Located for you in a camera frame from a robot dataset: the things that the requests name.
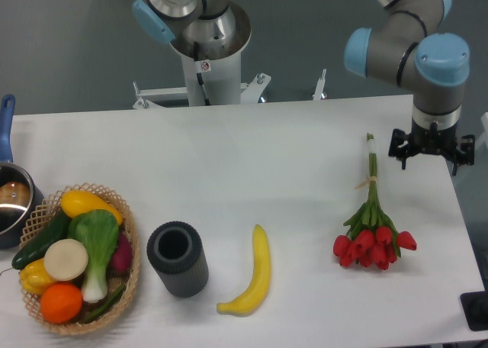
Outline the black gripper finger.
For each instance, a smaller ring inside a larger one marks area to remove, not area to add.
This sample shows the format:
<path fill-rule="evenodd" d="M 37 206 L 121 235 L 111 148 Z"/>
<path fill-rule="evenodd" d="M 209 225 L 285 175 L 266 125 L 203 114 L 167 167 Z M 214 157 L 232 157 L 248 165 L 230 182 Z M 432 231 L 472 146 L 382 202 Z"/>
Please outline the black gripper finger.
<path fill-rule="evenodd" d="M 454 157 L 451 161 L 451 175 L 456 176 L 461 166 L 472 166 L 475 159 L 475 136 L 464 135 L 461 142 L 454 148 Z"/>
<path fill-rule="evenodd" d="M 394 129 L 390 139 L 388 156 L 401 162 L 401 169 L 406 168 L 406 161 L 410 157 L 410 135 L 400 129 Z"/>

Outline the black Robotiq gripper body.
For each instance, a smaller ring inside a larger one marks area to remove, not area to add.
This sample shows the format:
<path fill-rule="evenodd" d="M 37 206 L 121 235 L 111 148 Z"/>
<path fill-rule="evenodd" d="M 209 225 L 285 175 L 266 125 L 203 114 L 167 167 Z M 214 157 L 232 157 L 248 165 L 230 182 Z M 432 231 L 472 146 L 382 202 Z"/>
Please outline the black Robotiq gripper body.
<path fill-rule="evenodd" d="M 457 125 L 439 130 L 436 124 L 429 129 L 412 121 L 409 134 L 409 155 L 428 154 L 436 156 L 454 156 L 457 150 Z"/>

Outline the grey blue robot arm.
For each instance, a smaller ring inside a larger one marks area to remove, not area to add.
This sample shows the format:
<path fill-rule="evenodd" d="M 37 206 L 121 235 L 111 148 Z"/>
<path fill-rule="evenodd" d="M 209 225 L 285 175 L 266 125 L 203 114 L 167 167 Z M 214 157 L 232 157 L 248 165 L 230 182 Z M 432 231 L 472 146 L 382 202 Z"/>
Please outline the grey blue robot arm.
<path fill-rule="evenodd" d="M 475 138 L 457 137 L 470 73 L 470 49 L 437 27 L 451 0 L 378 0 L 388 14 L 377 30 L 357 29 L 344 51 L 345 68 L 413 94 L 409 133 L 394 130 L 389 155 L 406 162 L 417 154 L 442 156 L 453 166 L 474 164 Z M 261 92 L 241 83 L 241 53 L 251 37 L 248 15 L 230 0 L 135 0 L 133 16 L 160 44 L 181 57 L 192 106 L 250 102 Z"/>

